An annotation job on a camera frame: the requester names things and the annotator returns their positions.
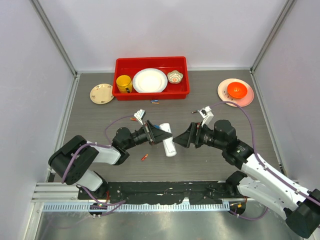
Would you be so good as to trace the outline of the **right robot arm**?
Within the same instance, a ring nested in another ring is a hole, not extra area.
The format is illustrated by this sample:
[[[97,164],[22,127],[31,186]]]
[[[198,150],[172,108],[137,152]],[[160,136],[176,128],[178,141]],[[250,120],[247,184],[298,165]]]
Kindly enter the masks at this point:
[[[192,122],[173,142],[189,148],[203,145],[222,151],[222,157],[238,170],[228,179],[226,193],[243,195],[265,205],[285,220],[298,236],[308,239],[320,225],[320,191],[309,190],[272,167],[255,150],[238,139],[228,120],[218,120],[210,129]]]

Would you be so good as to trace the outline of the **white remote control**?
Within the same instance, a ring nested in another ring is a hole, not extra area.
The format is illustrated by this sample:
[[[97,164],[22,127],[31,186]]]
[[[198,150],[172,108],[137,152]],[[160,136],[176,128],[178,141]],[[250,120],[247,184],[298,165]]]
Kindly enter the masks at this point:
[[[159,128],[165,132],[172,133],[171,126],[169,123],[162,123]],[[169,137],[162,141],[164,146],[165,155],[167,157],[174,157],[177,154],[175,144],[173,142],[173,137]]]

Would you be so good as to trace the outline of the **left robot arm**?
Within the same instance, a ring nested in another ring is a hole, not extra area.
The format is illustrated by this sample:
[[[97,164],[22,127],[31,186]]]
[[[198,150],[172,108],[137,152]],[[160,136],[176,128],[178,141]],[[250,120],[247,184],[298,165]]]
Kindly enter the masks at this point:
[[[171,132],[148,120],[134,132],[130,132],[127,127],[119,128],[110,145],[90,142],[76,135],[49,158],[48,165],[61,177],[63,183],[76,184],[83,193],[100,200],[107,194],[109,186],[102,176],[90,170],[93,163],[121,165],[130,156],[129,149],[144,143],[156,145],[172,136]]]

